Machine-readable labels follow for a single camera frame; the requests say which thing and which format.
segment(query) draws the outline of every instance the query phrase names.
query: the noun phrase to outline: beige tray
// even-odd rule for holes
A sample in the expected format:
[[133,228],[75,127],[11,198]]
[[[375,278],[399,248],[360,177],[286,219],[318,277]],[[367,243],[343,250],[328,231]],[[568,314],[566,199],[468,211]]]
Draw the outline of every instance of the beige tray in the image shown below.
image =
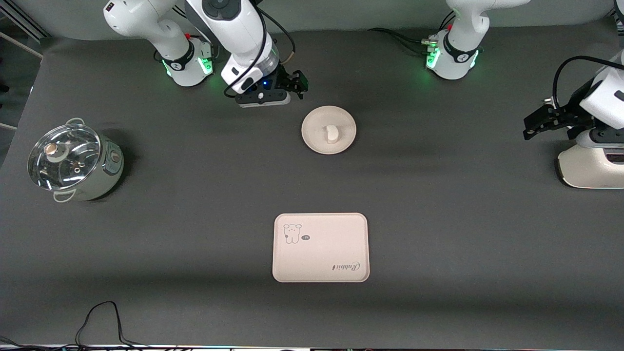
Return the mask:
[[368,223],[362,214],[281,214],[275,219],[275,280],[359,283],[369,272]]

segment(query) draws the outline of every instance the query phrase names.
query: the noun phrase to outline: pot handle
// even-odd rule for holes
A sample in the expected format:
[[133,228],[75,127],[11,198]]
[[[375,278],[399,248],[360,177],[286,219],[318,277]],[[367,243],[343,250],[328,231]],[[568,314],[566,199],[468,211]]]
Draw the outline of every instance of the pot handle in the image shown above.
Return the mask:
[[84,126],[84,120],[78,117],[70,119],[69,121],[65,122],[65,124],[76,123],[76,121],[79,121],[79,124],[82,124]]
[[54,201],[62,204],[64,202],[67,202],[73,199],[75,194],[76,194],[76,189],[72,189],[68,191],[55,191],[53,198],[54,198]]

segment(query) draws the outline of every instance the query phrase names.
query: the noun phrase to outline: stainless steel pot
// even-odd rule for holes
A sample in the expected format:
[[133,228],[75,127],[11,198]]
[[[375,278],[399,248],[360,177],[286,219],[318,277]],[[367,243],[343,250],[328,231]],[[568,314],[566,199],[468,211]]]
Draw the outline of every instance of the stainless steel pot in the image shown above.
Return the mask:
[[119,180],[124,155],[117,144],[72,118],[44,135],[28,157],[28,174],[56,202],[92,200]]

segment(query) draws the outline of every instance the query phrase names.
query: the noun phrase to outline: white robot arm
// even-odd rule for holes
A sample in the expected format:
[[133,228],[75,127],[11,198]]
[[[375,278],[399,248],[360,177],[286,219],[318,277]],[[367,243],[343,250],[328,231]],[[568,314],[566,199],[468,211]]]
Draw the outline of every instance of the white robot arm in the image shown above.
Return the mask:
[[[615,1],[621,14],[624,0]],[[577,56],[566,60],[601,63],[596,76],[579,88],[565,106],[553,97],[524,119],[524,139],[560,128],[568,128],[568,138],[576,145],[557,158],[558,173],[572,187],[586,189],[624,189],[624,51],[611,61]]]
[[231,53],[221,71],[242,107],[282,105],[288,92],[299,98],[308,90],[301,71],[289,76],[263,17],[250,0],[187,0],[189,21],[202,33],[210,31]]
[[530,0],[446,0],[455,12],[452,29],[442,29],[423,41],[430,46],[426,67],[444,79],[460,79],[474,67],[479,44],[490,29],[485,13],[529,3]]
[[111,0],[104,18],[117,33],[141,37],[154,45],[167,73],[181,86],[199,84],[212,73],[210,43],[187,38],[177,23],[160,19],[175,0]]

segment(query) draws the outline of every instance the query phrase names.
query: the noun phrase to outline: black cable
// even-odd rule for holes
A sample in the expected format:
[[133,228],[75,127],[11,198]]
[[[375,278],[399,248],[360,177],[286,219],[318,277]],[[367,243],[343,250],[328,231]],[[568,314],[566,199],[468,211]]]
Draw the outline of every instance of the black cable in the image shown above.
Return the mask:
[[603,64],[605,66],[609,66],[609,67],[613,67],[613,68],[617,68],[617,69],[624,69],[624,65],[621,65],[619,63],[615,63],[615,62],[611,62],[611,61],[607,61],[607,60],[603,60],[603,59],[599,59],[596,57],[592,57],[592,56],[574,56],[574,57],[570,57],[569,59],[565,60],[557,69],[557,73],[555,73],[555,78],[553,79],[552,82],[552,102],[553,105],[555,106],[555,110],[559,110],[559,101],[557,99],[557,84],[559,83],[559,76],[561,75],[561,72],[563,71],[563,68],[570,62],[572,61],[576,61],[576,60],[584,60],[584,61],[590,61],[590,62],[596,62],[599,64]]
[[448,15],[446,15],[446,17],[445,17],[445,18],[442,20],[442,22],[440,23],[440,27],[437,29],[438,31],[441,31],[441,30],[442,30],[442,28],[444,28],[444,23],[445,23],[445,22],[446,22],[446,20],[447,20],[447,19],[448,19],[448,18],[449,18],[452,14],[454,14],[454,13],[455,13],[455,11],[451,11],[451,12],[449,12],[449,14],[448,14]]
[[379,27],[375,27],[375,28],[371,28],[371,29],[369,29],[369,31],[371,31],[371,32],[382,32],[382,33],[388,33],[388,34],[390,34],[390,35],[392,35],[392,36],[399,37],[399,38],[401,38],[401,39],[403,39],[403,40],[405,40],[405,41],[413,42],[413,43],[416,43],[416,44],[420,44],[420,43],[421,43],[421,41],[420,41],[420,40],[417,40],[417,39],[412,39],[412,38],[410,38],[410,37],[408,37],[408,36],[404,36],[403,34],[401,34],[401,33],[399,33],[399,32],[396,32],[396,31],[393,31],[393,30],[391,30],[391,29],[387,29],[387,28],[379,28]]
[[215,55],[215,57],[212,58],[213,60],[218,59],[219,58],[219,54],[221,54],[221,45],[214,44],[213,47],[215,47],[215,46],[217,47],[217,54]]
[[390,36],[391,36],[394,40],[396,40],[396,41],[397,41],[400,45],[402,45],[403,47],[405,47],[407,50],[409,50],[409,51],[411,51],[411,52],[413,52],[413,53],[415,53],[415,54],[419,54],[419,55],[420,55],[420,54],[422,54],[422,51],[418,51],[418,50],[414,49],[413,47],[411,47],[411,46],[407,45],[407,43],[406,43],[406,42],[402,41],[402,40],[401,40],[401,38],[402,38],[402,37],[405,37],[405,36],[403,36],[403,35],[402,35],[402,34],[400,34],[400,33],[397,33],[397,32],[394,32],[394,31],[391,31],[391,30],[389,30],[389,29],[385,29],[385,28],[372,28],[372,29],[369,29],[369,31],[388,33],[388,34],[390,34]]
[[444,27],[448,26],[448,25],[451,23],[451,21],[452,21],[452,20],[454,20],[455,18],[457,18],[457,16],[455,16],[455,15],[453,15],[451,18],[449,18],[449,20],[448,20],[448,21],[446,21],[446,23],[444,23],[444,24],[442,25],[442,27],[440,28],[440,30],[442,30],[442,29],[444,29]]
[[178,10],[178,7],[177,7],[177,6],[175,6],[175,7],[173,8],[173,10],[175,11],[175,13],[179,14],[180,16],[182,16],[182,17],[184,17],[184,18],[186,18],[186,17],[187,17],[187,16],[186,16],[186,14],[185,14],[184,12],[179,12],[179,11],[181,11],[181,10]]
[[157,54],[158,54],[158,55],[160,55],[160,53],[158,52],[158,50],[154,50],[154,54],[152,55],[152,57],[153,57],[154,61],[156,61],[156,62],[161,62],[161,61],[162,61],[162,56],[160,57],[160,59],[158,59],[158,58],[156,57],[156,55],[157,55]]
[[[253,6],[253,8],[256,9],[256,12],[258,12],[258,6],[256,5],[256,3],[254,1],[251,1],[251,5]],[[266,45],[266,22],[265,22],[265,18],[260,14],[260,12],[258,12],[258,17],[260,17],[260,22],[262,22],[262,44],[260,45],[260,50],[258,50],[258,55],[256,55],[256,58],[253,60],[253,62],[251,63],[251,65],[249,67],[247,67],[247,69],[245,69],[245,71],[240,74],[236,79],[234,79],[233,82],[230,83],[230,85],[228,85],[225,90],[223,91],[223,95],[225,95],[226,97],[229,97],[230,99],[234,99],[236,97],[236,95],[229,95],[228,94],[228,90],[230,90],[230,88],[232,88],[234,86],[234,84],[238,83],[241,79],[243,79],[243,77],[249,73],[249,71],[254,68],[256,66],[256,63],[258,63],[258,61],[260,60],[260,57],[262,56],[262,52],[265,50],[265,45]]]
[[258,11],[266,18],[268,18],[271,22],[275,23],[276,26],[278,26],[282,32],[284,32],[284,34],[286,34],[286,36],[288,37],[288,40],[290,40],[290,44],[293,46],[293,49],[291,50],[291,54],[288,56],[288,58],[286,60],[284,60],[284,62],[282,62],[282,64],[287,63],[288,61],[290,61],[290,59],[293,58],[293,56],[295,55],[295,53],[297,52],[297,48],[295,46],[295,40],[293,39],[293,37],[290,36],[290,33],[284,28],[282,27],[282,25],[276,21],[275,19],[273,19],[273,17],[271,17],[268,13],[264,12],[264,10],[262,10],[261,8],[258,7]]
[[89,323],[89,317],[91,317],[91,312],[93,312],[97,307],[100,307],[101,305],[105,305],[105,304],[112,304],[113,307],[115,308],[115,316],[117,317],[117,337],[119,339],[119,342],[121,342],[122,344],[127,345],[127,346],[129,346],[129,347],[131,347],[133,349],[140,350],[135,345],[145,345],[145,344],[142,344],[142,343],[136,342],[136,341],[132,341],[132,340],[128,340],[128,339],[126,339],[124,337],[124,331],[123,331],[122,326],[121,326],[121,318],[119,317],[119,310],[117,309],[117,304],[115,302],[113,302],[113,301],[104,301],[104,302],[101,302],[101,303],[91,307],[91,309],[89,310],[89,313],[87,313],[87,316],[84,319],[84,323],[82,324],[80,329],[78,329],[78,331],[76,332],[76,336],[74,337],[74,342],[76,343],[76,345],[82,346],[82,344],[80,343],[80,334],[82,333],[84,328]]
[[[59,351],[65,349],[66,351],[136,351],[136,347],[129,346],[87,346],[87,345],[64,345],[60,347],[46,347],[43,345],[22,345],[25,347],[0,347],[2,351],[33,351],[33,350],[45,350],[45,351]],[[194,347],[192,349],[163,349],[163,347],[142,347],[142,350],[157,350],[157,351],[191,351],[191,350],[214,350],[214,347]]]
[[38,345],[21,345],[18,344],[17,342],[7,338],[7,337],[3,337],[0,335],[0,342],[3,342],[5,344],[9,344],[9,345],[13,345],[15,347],[18,347],[20,349],[23,350],[40,350],[40,351],[53,351],[53,350],[57,350],[57,349],[62,349],[63,347],[67,347],[67,346],[71,346],[71,345],[65,345],[63,347],[45,347],[45,346],[38,346]]
[[178,9],[178,11],[182,12],[182,14],[184,14],[184,15],[186,15],[186,14],[187,14],[186,12],[184,12],[184,10],[183,10],[183,9],[181,9],[181,8],[180,8],[179,6],[177,6],[177,5],[175,5],[173,8],[174,8],[174,9]]

